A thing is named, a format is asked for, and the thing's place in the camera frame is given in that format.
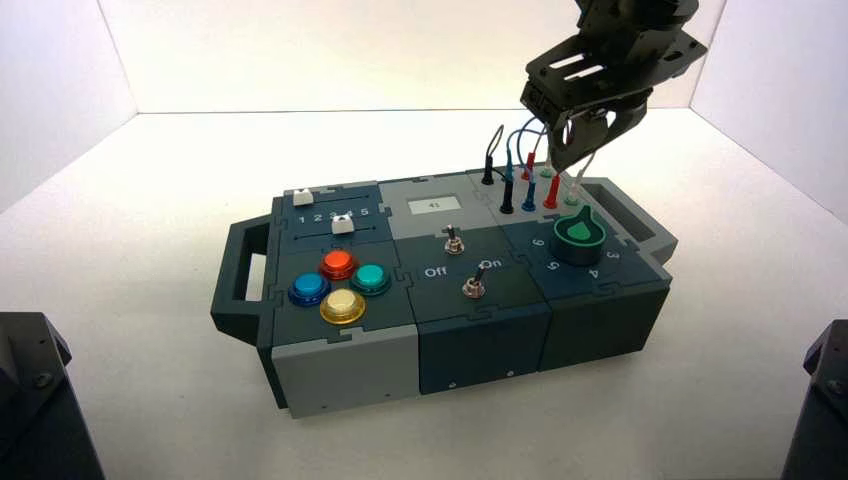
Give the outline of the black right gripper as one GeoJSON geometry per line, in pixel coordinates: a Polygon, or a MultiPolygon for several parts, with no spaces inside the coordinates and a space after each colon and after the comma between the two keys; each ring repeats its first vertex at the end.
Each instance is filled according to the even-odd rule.
{"type": "Polygon", "coordinates": [[[697,1],[576,5],[578,32],[527,64],[523,90],[523,105],[546,123],[557,172],[604,145],[608,131],[612,141],[638,125],[650,90],[683,75],[707,52],[684,31],[697,1]],[[609,127],[605,112],[584,112],[611,102],[615,119],[609,127]]]}

